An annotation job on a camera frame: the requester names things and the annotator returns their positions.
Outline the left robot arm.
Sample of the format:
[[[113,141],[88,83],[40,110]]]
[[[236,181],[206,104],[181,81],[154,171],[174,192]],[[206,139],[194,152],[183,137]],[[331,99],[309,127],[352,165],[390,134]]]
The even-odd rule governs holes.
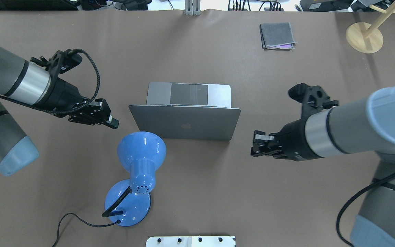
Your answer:
[[[81,55],[88,58],[97,77],[91,97],[83,97],[76,86],[60,78],[82,62]],[[39,157],[37,147],[2,100],[58,118],[68,117],[69,122],[116,129],[119,121],[113,118],[107,101],[97,98],[99,89],[99,70],[82,49],[58,50],[49,59],[25,60],[0,47],[0,173],[13,175]]]

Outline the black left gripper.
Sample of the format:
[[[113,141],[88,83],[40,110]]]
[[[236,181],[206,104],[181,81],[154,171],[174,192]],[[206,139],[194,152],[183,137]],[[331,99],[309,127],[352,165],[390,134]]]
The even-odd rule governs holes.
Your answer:
[[[79,94],[77,87],[58,78],[53,89],[42,99],[42,109],[69,111],[86,103],[89,99]],[[62,118],[69,116],[70,122],[83,125],[105,125],[112,129],[119,127],[119,121],[111,115],[111,109],[103,98],[93,100],[89,105],[70,114],[55,114]]]

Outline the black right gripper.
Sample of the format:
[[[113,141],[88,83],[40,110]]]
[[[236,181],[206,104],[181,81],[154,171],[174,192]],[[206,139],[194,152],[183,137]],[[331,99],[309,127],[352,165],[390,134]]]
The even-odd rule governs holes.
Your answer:
[[[307,161],[321,156],[314,153],[306,140],[306,119],[299,119],[285,125],[279,132],[265,134],[255,130],[251,156],[271,156],[292,161]]]

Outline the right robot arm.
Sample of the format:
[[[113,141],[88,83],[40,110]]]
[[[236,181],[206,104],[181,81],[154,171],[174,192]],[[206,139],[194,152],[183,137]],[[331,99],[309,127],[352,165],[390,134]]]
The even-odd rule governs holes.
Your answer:
[[[335,229],[350,247],[395,247],[395,86],[344,105],[305,83],[288,95],[301,103],[300,119],[276,133],[254,131],[251,156],[308,161],[375,152],[371,183],[342,206]]]

